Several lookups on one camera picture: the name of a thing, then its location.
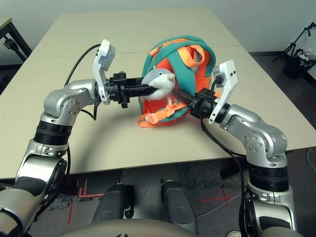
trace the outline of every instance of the metal bracket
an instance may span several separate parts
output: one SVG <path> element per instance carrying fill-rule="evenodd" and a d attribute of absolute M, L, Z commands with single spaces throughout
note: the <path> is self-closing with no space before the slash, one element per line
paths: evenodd
<path fill-rule="evenodd" d="M 235 88 L 235 85 L 238 83 L 236 68 L 233 60 L 226 61 L 225 63 L 220 64 L 219 67 L 214 68 L 213 74 L 215 78 L 218 75 L 222 76 L 221 83 L 216 84 L 216 87 L 223 87 L 224 91 L 221 97 L 218 99 L 217 105 L 212 111 L 211 116 L 209 117 L 209 124 L 213 124 L 215 122 L 219 111 L 226 104 L 233 92 L 233 89 Z"/>
<path fill-rule="evenodd" d="M 115 57 L 115 48 L 110 45 L 110 42 L 106 39 L 102 40 L 101 46 L 97 50 L 96 57 L 94 59 L 92 71 L 98 84 L 98 91 L 103 104 L 110 104 L 110 95 L 106 91 L 105 87 L 109 84 L 109 80 L 106 78 L 105 73 L 112 63 Z"/>

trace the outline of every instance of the tripod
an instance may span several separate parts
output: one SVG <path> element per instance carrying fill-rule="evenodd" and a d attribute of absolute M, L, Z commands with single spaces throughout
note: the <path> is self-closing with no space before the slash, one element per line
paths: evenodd
<path fill-rule="evenodd" d="M 274 60 L 277 60 L 279 58 L 285 58 L 287 56 L 287 53 L 292 49 L 292 52 L 291 52 L 291 56 L 293 56 L 293 53 L 294 53 L 294 50 L 295 50 L 295 47 L 296 47 L 296 42 L 297 40 L 302 36 L 302 34 L 307 31 L 308 32 L 308 36 L 310 37 L 311 36 L 311 29 L 313 27 L 316 27 L 316 24 L 314 22 L 312 22 L 307 28 L 305 27 L 304 30 L 301 32 L 301 34 L 296 38 L 296 40 L 293 42 L 293 43 L 290 43 L 290 45 L 280 54 L 278 55 Z"/>

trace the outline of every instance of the black stand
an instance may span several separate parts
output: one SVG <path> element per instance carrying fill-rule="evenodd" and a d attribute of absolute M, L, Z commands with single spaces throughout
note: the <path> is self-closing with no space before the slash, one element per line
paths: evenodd
<path fill-rule="evenodd" d="M 277 56 L 273 62 L 279 58 L 285 58 L 285 57 L 288 57 L 288 52 L 292 49 L 292 52 L 291 52 L 291 55 L 290 57 L 293 56 L 293 53 L 294 53 L 294 50 L 295 50 L 295 47 L 296 47 L 296 42 L 297 40 L 302 36 L 302 34 L 305 32 L 305 31 L 308 31 L 308 36 L 310 37 L 311 36 L 311 29 L 312 27 L 316 27 L 316 24 L 314 22 L 312 22 L 307 28 L 304 28 L 304 30 L 301 32 L 301 34 L 296 38 L 296 40 L 291 43 L 279 56 Z"/>
<path fill-rule="evenodd" d="M 4 38 L 5 42 L 3 45 L 8 49 L 12 49 L 21 58 L 21 60 L 25 62 L 26 58 L 31 55 L 32 50 L 11 21 L 12 18 L 0 27 L 0 39 Z M 9 34 L 13 39 L 9 39 L 6 34 Z M 24 55 L 19 51 L 18 46 L 21 48 L 26 57 L 24 57 Z"/>

